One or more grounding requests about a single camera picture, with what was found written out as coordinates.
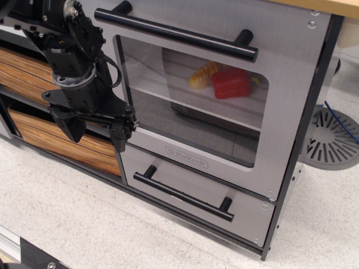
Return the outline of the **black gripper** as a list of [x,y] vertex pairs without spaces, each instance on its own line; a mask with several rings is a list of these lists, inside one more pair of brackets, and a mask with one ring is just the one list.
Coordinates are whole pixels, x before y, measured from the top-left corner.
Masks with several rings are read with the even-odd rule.
[[52,112],[52,117],[62,132],[75,143],[85,133],[84,121],[101,127],[110,126],[112,144],[121,153],[136,129],[133,106],[117,97],[112,88],[105,86],[98,78],[78,87],[45,91],[42,99],[52,107],[59,108],[60,112]]

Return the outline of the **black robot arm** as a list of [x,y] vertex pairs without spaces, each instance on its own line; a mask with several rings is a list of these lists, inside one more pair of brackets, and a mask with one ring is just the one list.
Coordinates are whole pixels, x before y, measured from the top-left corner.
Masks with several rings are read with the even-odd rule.
[[57,88],[42,99],[62,132],[79,142],[87,123],[108,128],[117,152],[137,127],[133,106],[117,97],[109,71],[116,63],[102,51],[103,30],[78,1],[2,1],[1,24],[21,30],[46,58]]

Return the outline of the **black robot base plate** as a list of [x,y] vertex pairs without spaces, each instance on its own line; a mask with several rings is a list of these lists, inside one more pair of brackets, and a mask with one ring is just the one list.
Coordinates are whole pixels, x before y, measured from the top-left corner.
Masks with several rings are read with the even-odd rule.
[[20,244],[21,262],[4,262],[1,259],[1,268],[70,268],[22,237]]

